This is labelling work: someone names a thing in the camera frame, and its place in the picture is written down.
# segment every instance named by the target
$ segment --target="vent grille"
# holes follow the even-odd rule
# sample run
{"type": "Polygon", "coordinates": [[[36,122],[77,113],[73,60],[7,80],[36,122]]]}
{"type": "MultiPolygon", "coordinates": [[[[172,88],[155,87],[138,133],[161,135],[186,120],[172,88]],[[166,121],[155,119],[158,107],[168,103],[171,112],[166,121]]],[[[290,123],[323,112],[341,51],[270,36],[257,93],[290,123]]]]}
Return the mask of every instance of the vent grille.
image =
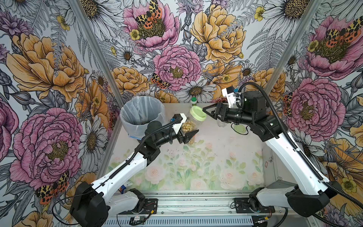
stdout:
{"type": "MultiPolygon", "coordinates": [[[[130,217],[118,217],[121,227],[129,227],[130,217]]],[[[182,216],[182,217],[150,217],[144,225],[154,227],[168,226],[252,226],[251,216],[182,216]]],[[[119,227],[116,218],[109,218],[103,227],[119,227]]]]}

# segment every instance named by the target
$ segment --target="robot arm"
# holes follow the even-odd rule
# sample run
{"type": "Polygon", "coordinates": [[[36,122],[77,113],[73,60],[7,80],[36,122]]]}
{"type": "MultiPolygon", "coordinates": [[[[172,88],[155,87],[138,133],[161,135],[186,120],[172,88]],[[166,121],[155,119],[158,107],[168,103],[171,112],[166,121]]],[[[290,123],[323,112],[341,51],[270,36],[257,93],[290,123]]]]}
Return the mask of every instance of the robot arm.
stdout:
{"type": "MultiPolygon", "coordinates": [[[[297,182],[294,187],[256,189],[250,194],[253,203],[251,208],[257,211],[262,206],[287,207],[304,217],[309,217],[324,208],[330,198],[336,195],[326,186],[326,183],[330,182],[329,179],[315,168],[288,132],[290,142],[293,141],[296,148],[290,144],[275,116],[266,115],[266,100],[262,93],[259,91],[242,93],[240,105],[236,103],[236,97],[231,95],[233,90],[233,87],[229,87],[222,91],[224,96],[228,97],[229,105],[217,103],[203,108],[203,111],[214,119],[248,125],[251,131],[277,154],[297,182]],[[236,103],[238,108],[232,108],[233,103],[236,103]],[[320,179],[313,173],[311,167],[316,170],[320,179]]],[[[333,184],[336,188],[340,188],[337,182],[333,184]]]]}
{"type": "Polygon", "coordinates": [[[98,227],[102,226],[108,216],[124,211],[139,213],[144,206],[145,196],[138,190],[131,189],[125,194],[114,194],[133,175],[155,160],[160,154],[161,145],[172,143],[174,139],[179,143],[189,142],[198,130],[183,134],[180,128],[186,119],[184,114],[176,114],[171,121],[178,123],[169,123],[170,127],[162,126],[159,121],[150,122],[145,131],[146,136],[135,149],[135,153],[90,185],[81,183],[76,189],[70,209],[70,214],[76,221],[82,227],[98,227]]]}

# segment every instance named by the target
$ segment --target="trash bin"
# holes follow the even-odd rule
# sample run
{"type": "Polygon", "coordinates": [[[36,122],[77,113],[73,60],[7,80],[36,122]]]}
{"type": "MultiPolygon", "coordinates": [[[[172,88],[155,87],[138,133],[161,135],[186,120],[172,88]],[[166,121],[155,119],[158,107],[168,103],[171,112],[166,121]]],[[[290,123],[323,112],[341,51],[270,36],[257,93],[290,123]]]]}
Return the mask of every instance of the trash bin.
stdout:
{"type": "Polygon", "coordinates": [[[136,96],[122,107],[121,122],[130,137],[141,140],[151,121],[166,124],[165,107],[158,99],[136,96]]]}

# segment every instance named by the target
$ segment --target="plastic jar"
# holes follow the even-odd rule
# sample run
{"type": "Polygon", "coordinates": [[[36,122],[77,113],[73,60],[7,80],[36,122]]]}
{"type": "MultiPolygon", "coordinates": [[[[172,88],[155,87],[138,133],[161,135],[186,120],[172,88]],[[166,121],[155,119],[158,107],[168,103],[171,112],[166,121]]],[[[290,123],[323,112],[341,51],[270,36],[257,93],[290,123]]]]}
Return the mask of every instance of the plastic jar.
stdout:
{"type": "Polygon", "coordinates": [[[207,114],[203,112],[202,108],[199,106],[192,106],[187,114],[187,121],[183,123],[181,129],[185,133],[197,130],[206,118],[207,114]]]}

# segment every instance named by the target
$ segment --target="green lid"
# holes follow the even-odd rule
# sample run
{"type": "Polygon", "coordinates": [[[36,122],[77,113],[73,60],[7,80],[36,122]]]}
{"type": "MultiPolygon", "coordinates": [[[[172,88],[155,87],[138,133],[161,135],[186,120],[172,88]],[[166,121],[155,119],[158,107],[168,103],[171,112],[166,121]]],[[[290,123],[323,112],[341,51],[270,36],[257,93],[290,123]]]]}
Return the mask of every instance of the green lid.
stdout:
{"type": "Polygon", "coordinates": [[[207,114],[199,106],[192,106],[189,113],[198,121],[205,121],[207,118],[207,114]]]}

